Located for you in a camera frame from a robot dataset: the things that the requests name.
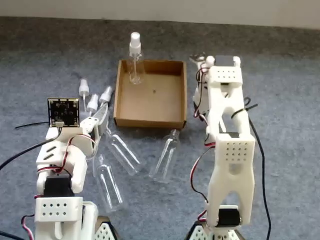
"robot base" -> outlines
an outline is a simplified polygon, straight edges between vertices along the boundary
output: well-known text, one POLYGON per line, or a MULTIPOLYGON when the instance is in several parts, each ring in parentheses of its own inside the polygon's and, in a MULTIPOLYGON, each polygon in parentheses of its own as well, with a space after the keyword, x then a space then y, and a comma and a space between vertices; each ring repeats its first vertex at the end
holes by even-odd
POLYGON ((216 231, 215 237, 212 232, 207 231, 206 223, 196 221, 184 240, 245 240, 238 230, 221 229, 216 231))

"black cable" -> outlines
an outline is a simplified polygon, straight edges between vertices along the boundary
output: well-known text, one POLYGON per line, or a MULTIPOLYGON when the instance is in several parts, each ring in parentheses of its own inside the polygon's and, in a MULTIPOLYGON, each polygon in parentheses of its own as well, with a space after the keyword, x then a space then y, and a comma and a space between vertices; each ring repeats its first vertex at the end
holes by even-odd
POLYGON ((16 236, 16 235, 13 235, 13 234, 1 231, 1 230, 0 230, 0 236, 4 236, 4 237, 6 237, 8 239, 24 240, 23 238, 21 238, 19 236, 16 236))
POLYGON ((264 208, 265 208, 265 213, 266 213, 266 217, 268 218, 268 233, 266 235, 266 240, 269 240, 270 237, 270 233, 271 233, 271 218, 270 218, 270 214, 269 214, 269 210, 268 210, 268 204, 267 204, 267 197, 266 197, 266 181, 265 181, 265 174, 266 174, 266 163, 265 163, 265 152, 264 149, 262 147, 259 135, 257 133, 257 130, 253 124, 253 122, 251 121, 250 117, 249 118, 249 124, 252 128, 252 131, 255 135, 256 141, 258 143, 260 152, 261 152, 261 157, 262 157, 262 195, 263 195, 263 203, 264 203, 264 208))
MULTIPOLYGON (((248 104, 250 104, 251 102, 251 98, 246 96, 244 99, 245 101, 244 106, 247 106, 248 104)), ((252 106, 249 107, 244 107, 242 109, 239 109, 238 111, 235 111, 232 115, 231 118, 233 118, 236 114, 240 113, 241 111, 248 111, 254 107, 258 106, 258 104, 254 104, 252 106)), ((251 121, 250 117, 248 116, 249 119, 249 124, 250 127, 254 133, 255 139, 258 143, 260 152, 261 152, 261 158, 262 158, 262 196, 263 196, 263 203, 264 203, 264 208, 265 208, 265 213, 266 213, 266 217, 268 219, 268 233, 266 235, 266 240, 269 240, 270 238, 270 233, 271 233, 271 218, 270 218, 270 214, 269 214, 269 209, 268 209, 268 204, 267 204, 267 197, 266 197, 266 158, 265 158, 265 152, 264 149, 262 147, 258 132, 254 126, 254 123, 251 121)))
POLYGON ((20 157, 21 155, 23 155, 23 154, 25 154, 25 153, 27 153, 27 152, 30 152, 30 151, 33 150, 33 149, 36 149, 36 148, 38 148, 38 147, 41 147, 42 145, 45 145, 45 144, 47 144, 47 143, 50 143, 50 142, 56 140, 56 139, 60 136, 61 131, 62 131, 62 129, 59 128, 59 129, 58 129, 58 135, 57 135, 56 137, 51 138, 51 139, 48 139, 48 140, 45 140, 45 141, 40 142, 40 143, 37 143, 36 145, 33 145, 33 146, 31 146, 31 147, 29 147, 29 148, 27 148, 27 149, 25 149, 25 150, 23 150, 23 151, 15 154, 15 155, 13 155, 12 157, 8 158, 7 160, 5 160, 5 161, 0 165, 0 171, 1 171, 6 165, 8 165, 9 163, 11 163, 13 160, 15 160, 16 158, 20 157))
POLYGON ((48 123, 49 123, 48 121, 33 122, 33 123, 16 126, 14 129, 24 128, 24 127, 33 126, 33 125, 48 124, 48 123))

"white wall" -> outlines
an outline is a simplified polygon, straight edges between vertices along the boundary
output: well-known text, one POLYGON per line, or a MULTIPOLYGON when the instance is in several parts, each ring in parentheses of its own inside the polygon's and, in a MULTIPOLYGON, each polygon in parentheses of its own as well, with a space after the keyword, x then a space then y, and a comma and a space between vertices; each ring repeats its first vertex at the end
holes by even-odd
POLYGON ((320 0, 0 0, 0 16, 320 29, 320 0))

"bottle neck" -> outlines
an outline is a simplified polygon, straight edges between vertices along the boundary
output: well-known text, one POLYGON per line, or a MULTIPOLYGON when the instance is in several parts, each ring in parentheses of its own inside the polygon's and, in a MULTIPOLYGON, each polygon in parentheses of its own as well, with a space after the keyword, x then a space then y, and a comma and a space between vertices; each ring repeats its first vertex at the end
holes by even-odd
POLYGON ((178 139, 180 135, 180 131, 177 129, 172 129, 170 132, 170 135, 178 139))

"bottle cap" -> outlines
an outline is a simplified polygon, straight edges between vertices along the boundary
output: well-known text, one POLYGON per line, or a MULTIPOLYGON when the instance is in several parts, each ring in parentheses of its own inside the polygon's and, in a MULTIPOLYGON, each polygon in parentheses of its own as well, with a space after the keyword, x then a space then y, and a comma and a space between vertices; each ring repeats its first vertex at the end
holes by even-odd
POLYGON ((140 33, 131 33, 131 40, 129 44, 130 54, 138 54, 141 52, 140 33))

